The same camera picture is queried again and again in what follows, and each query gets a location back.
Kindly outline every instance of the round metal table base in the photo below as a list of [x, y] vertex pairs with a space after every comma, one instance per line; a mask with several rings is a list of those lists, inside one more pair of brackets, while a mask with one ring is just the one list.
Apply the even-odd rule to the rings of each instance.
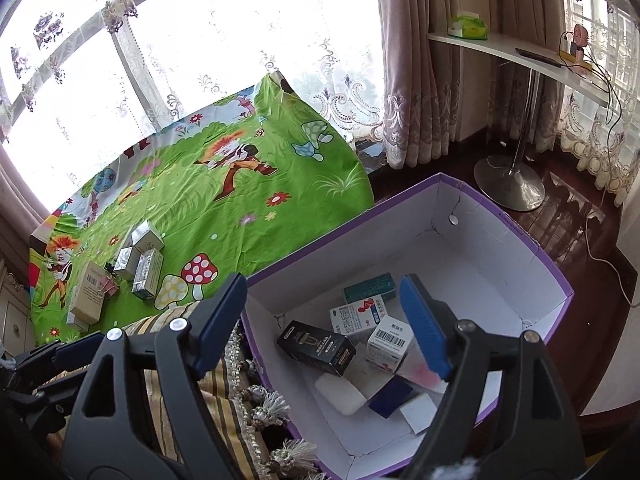
[[533, 211], [545, 199], [545, 186], [529, 166], [519, 163], [511, 171], [513, 159], [491, 155], [478, 160], [474, 178], [482, 192], [495, 203], [515, 211]]

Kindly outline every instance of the orange hair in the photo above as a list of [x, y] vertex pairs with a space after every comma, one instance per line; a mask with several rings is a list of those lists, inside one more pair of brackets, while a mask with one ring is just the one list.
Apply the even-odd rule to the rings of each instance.
[[217, 150], [222, 148], [222, 146], [230, 143], [232, 140], [235, 140], [238, 137], [242, 137], [244, 133], [244, 130], [238, 130], [232, 134], [220, 137], [216, 142], [214, 142], [205, 150], [203, 160], [210, 160], [211, 157], [216, 155]]
[[56, 249], [75, 249], [80, 245], [80, 240], [74, 240], [69, 235], [54, 236], [47, 244], [47, 253], [51, 254]]

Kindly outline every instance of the white cabinet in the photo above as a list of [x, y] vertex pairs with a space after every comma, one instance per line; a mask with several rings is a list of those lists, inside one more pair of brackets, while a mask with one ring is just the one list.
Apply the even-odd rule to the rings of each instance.
[[14, 277], [5, 274], [0, 288], [0, 338], [12, 356], [35, 348], [35, 334], [29, 319], [29, 294]]

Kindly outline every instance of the cardboard box with purple trim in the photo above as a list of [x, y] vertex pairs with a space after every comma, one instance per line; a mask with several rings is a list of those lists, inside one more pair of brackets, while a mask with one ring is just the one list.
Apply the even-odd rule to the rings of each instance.
[[[293, 319], [331, 330], [328, 312], [342, 304], [342, 289], [385, 272], [396, 286], [414, 272], [458, 318], [487, 332], [519, 336], [531, 328], [545, 341], [574, 295], [509, 215], [444, 174], [251, 276], [242, 322], [262, 380], [287, 399], [288, 429], [318, 446], [322, 468], [336, 480], [375, 478], [407, 464], [425, 432], [414, 434], [399, 410], [388, 419], [366, 407], [341, 415], [314, 388], [321, 372], [286, 356], [276, 339]], [[397, 297], [385, 306], [390, 316], [406, 321]], [[478, 421], [495, 407], [499, 387], [500, 373], [490, 373]]]

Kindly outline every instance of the pink curtain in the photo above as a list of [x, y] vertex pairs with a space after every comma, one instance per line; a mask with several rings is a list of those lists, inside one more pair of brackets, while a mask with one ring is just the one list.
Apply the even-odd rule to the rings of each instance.
[[458, 0], [378, 0], [385, 55], [385, 131], [392, 168], [447, 155], [459, 132], [460, 50], [429, 42]]
[[[562, 0], [489, 0], [492, 32], [501, 32], [557, 51], [564, 31]], [[492, 59], [492, 90], [488, 123], [493, 134], [517, 138], [527, 94], [529, 70]], [[563, 86], [548, 78], [541, 81], [538, 108], [534, 112], [532, 140], [544, 152], [556, 140]]]
[[28, 285], [29, 236], [48, 215], [0, 145], [0, 258]]

